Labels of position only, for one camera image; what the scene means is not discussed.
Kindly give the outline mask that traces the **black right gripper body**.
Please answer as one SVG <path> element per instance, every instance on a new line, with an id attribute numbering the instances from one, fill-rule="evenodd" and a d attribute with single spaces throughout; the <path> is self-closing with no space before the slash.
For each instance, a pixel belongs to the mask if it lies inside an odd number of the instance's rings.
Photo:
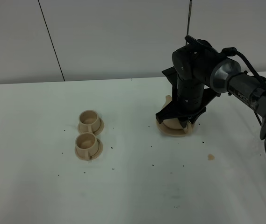
<path id="1" fill-rule="evenodd" d="M 156 113 L 159 123 L 179 118 L 186 118 L 190 122 L 191 116 L 202 109 L 206 111 L 206 106 L 221 95 L 211 88 L 205 89 L 204 84 L 197 79 L 181 79 L 174 67 L 162 71 L 162 74 L 172 84 L 172 101 Z"/>

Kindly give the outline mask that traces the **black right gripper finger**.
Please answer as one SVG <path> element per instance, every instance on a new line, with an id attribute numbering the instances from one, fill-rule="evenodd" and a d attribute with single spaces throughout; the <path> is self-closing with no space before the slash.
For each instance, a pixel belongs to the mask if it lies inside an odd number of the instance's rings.
<path id="1" fill-rule="evenodd" d="M 193 125 L 196 120 L 205 112 L 205 109 L 202 109 L 200 112 L 196 113 L 195 115 L 191 116 L 190 123 Z"/>
<path id="2" fill-rule="evenodd" d="M 189 120 L 186 118 L 179 118 L 179 123 L 182 126 L 182 128 L 187 128 Z"/>

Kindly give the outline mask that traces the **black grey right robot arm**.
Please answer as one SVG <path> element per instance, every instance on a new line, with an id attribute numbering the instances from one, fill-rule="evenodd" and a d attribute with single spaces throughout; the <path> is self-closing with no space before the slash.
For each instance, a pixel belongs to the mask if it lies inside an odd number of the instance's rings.
<path id="1" fill-rule="evenodd" d="M 210 46 L 188 44 L 174 51 L 173 67 L 164 71 L 172 84 L 172 101 L 156 114 L 156 120 L 178 119 L 186 128 L 206 111 L 213 98 L 228 93 L 254 111 L 266 152 L 266 78 L 242 72 L 233 56 L 245 60 L 235 48 L 217 52 Z"/>

